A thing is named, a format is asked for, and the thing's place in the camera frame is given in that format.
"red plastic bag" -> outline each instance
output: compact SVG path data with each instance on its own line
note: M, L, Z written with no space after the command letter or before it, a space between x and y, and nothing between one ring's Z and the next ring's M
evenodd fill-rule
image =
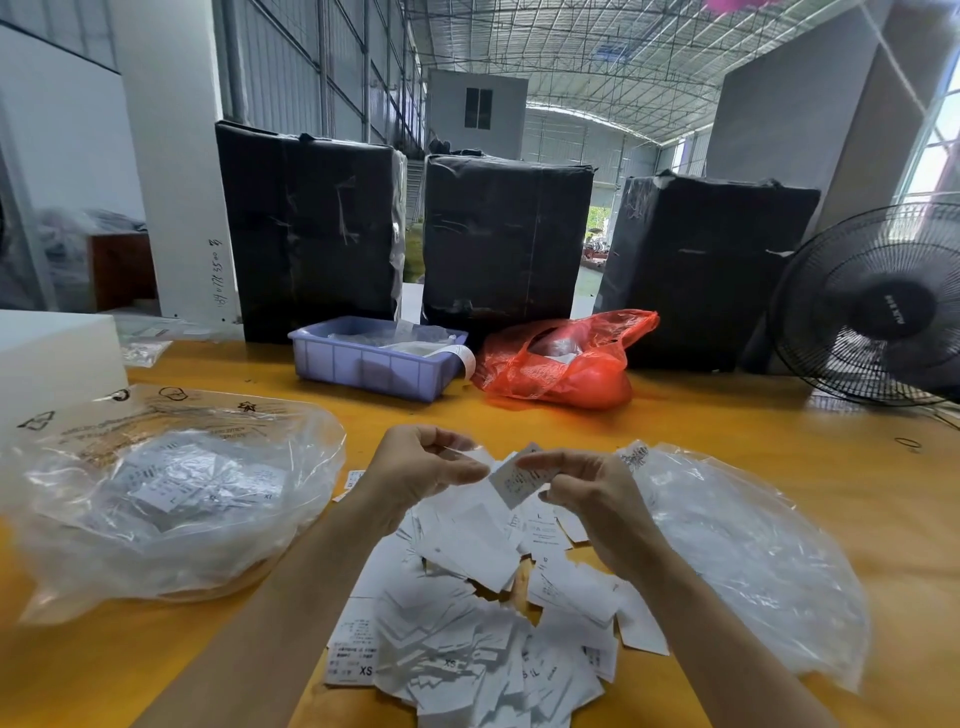
M537 321L491 334L473 383L491 395L609 409L633 396L625 350L660 323L654 311Z

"packing tape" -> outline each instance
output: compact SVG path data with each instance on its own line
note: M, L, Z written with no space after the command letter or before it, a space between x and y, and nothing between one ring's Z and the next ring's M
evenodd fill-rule
M470 381L473 377L473 373L477 369L477 360L473 355L473 352L465 347L463 344L453 344L448 347L443 347L442 349L437 349L435 352L428 354L428 356L436 356L439 353L453 353L464 362L464 371L466 372L467 381Z

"hand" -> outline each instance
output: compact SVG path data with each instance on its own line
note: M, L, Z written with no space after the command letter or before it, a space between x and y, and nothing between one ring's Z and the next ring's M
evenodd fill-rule
M524 455L516 465L560 471L540 499L577 514L597 556L618 576L632 578L638 560L669 548L630 469L616 455L555 449Z
M433 425L391 427L354 490L371 495L387 510L393 533L407 510L424 498L448 485L475 483L490 474L486 465L457 451L475 447L466 435Z

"white pillar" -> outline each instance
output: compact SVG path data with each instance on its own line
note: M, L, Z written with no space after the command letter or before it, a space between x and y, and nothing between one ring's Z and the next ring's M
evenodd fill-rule
M212 3L110 0L110 12L161 311L242 338L214 132Z

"forearm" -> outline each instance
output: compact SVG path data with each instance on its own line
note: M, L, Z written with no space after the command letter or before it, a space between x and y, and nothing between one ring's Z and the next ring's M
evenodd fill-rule
M663 539L642 539L630 581L713 728L832 728L829 711Z
M285 728L387 530L366 500L351 494L315 523L133 728Z

